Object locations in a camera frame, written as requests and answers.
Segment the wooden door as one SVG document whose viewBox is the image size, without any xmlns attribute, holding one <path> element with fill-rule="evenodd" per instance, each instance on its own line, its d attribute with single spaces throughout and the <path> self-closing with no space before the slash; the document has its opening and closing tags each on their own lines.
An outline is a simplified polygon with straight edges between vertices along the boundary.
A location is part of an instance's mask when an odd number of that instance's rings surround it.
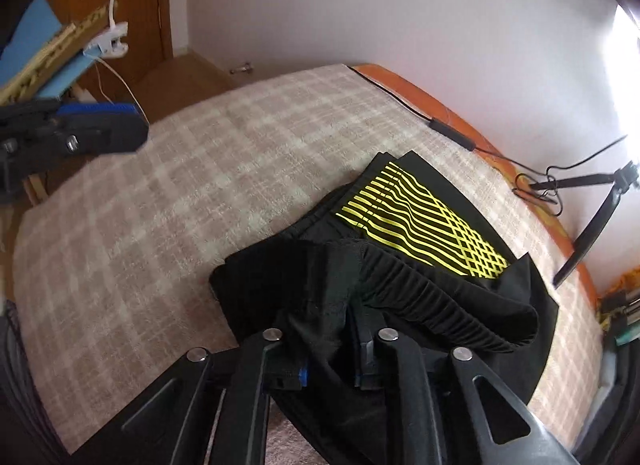
<svg viewBox="0 0 640 465">
<path fill-rule="evenodd" d="M 63 23 L 78 21 L 108 0 L 46 0 Z M 137 101 L 153 116 L 152 75 L 172 58 L 169 0 L 115 0 L 114 17 L 129 23 L 124 58 L 91 66 L 74 87 L 103 101 Z"/>
</svg>

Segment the white clip lamp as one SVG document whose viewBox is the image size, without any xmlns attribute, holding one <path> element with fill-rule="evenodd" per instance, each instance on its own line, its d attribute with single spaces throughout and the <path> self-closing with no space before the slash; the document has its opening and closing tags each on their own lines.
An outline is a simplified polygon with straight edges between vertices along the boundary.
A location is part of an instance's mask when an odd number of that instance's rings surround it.
<svg viewBox="0 0 640 465">
<path fill-rule="evenodd" d="M 115 19 L 116 0 L 108 0 L 107 28 L 93 37 L 82 54 L 87 58 L 119 59 L 128 52 L 128 45 L 122 40 L 128 34 L 128 22 Z"/>
</svg>

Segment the beige plaid bed cover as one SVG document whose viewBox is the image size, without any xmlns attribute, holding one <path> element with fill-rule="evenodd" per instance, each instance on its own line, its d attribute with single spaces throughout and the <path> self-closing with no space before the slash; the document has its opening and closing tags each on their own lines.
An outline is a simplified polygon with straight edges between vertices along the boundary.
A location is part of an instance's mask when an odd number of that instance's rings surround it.
<svg viewBox="0 0 640 465">
<path fill-rule="evenodd" d="M 40 461 L 61 464 L 186 350 L 233 337 L 208 277 L 357 178 L 413 151 L 550 281 L 562 253 L 474 141 L 337 64 L 207 99 L 102 156 L 28 212 L 13 255 L 14 389 Z"/>
</svg>

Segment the black pants with yellow stripes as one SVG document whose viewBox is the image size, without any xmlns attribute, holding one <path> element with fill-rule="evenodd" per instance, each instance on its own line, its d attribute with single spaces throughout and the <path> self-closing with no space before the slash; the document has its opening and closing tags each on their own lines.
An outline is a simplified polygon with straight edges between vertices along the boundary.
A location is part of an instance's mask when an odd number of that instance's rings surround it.
<svg viewBox="0 0 640 465">
<path fill-rule="evenodd" d="M 558 316 L 533 259 L 413 152 L 375 155 L 293 225 L 224 259 L 209 283 L 237 341 L 276 327 L 308 355 L 308 386 L 274 401 L 331 464 L 386 460 L 384 397 L 355 385 L 352 306 L 423 348 L 473 350 L 523 401 Z"/>
</svg>

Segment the small black tripod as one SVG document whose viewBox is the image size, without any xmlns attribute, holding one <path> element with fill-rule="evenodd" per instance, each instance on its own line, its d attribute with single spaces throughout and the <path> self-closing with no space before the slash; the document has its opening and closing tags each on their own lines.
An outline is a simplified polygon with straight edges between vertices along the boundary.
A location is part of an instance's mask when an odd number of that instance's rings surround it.
<svg viewBox="0 0 640 465">
<path fill-rule="evenodd" d="M 588 254 L 588 251 L 590 251 L 590 248 L 593 247 L 593 244 L 596 243 L 598 237 L 600 237 L 600 234 L 615 213 L 617 206 L 620 205 L 622 196 L 632 187 L 639 188 L 639 165 L 634 162 L 629 162 L 624 167 L 615 170 L 612 174 L 592 174 L 530 185 L 532 190 L 540 191 L 592 187 L 606 184 L 612 185 L 610 191 L 608 191 L 608 195 L 598 208 L 597 213 L 593 215 L 584 230 L 582 230 L 574 240 L 574 251 L 572 255 L 567 258 L 567 261 L 553 277 L 552 284 L 555 289 L 577 268 L 582 262 L 582 259 Z"/>
</svg>

